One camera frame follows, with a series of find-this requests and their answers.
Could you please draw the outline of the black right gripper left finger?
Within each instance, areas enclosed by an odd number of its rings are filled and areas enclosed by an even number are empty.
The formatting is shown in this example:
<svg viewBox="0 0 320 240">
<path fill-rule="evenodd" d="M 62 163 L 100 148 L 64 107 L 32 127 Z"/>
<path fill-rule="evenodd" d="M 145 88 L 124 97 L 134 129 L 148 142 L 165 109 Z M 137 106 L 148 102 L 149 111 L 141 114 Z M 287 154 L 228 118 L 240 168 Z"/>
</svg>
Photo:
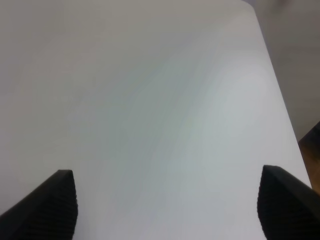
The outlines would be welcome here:
<svg viewBox="0 0 320 240">
<path fill-rule="evenodd" d="M 71 240 L 78 218 L 72 170 L 58 170 L 0 216 L 2 240 Z"/>
</svg>

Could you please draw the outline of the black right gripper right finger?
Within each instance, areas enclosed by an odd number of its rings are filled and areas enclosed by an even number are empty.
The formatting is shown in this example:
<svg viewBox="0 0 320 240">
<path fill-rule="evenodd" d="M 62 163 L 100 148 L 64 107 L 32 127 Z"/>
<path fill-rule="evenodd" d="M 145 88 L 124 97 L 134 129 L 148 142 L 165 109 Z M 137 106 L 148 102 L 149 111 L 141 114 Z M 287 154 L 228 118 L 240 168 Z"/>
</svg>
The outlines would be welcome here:
<svg viewBox="0 0 320 240">
<path fill-rule="evenodd" d="M 320 196 L 279 166 L 262 168 L 257 213 L 268 240 L 320 238 Z"/>
</svg>

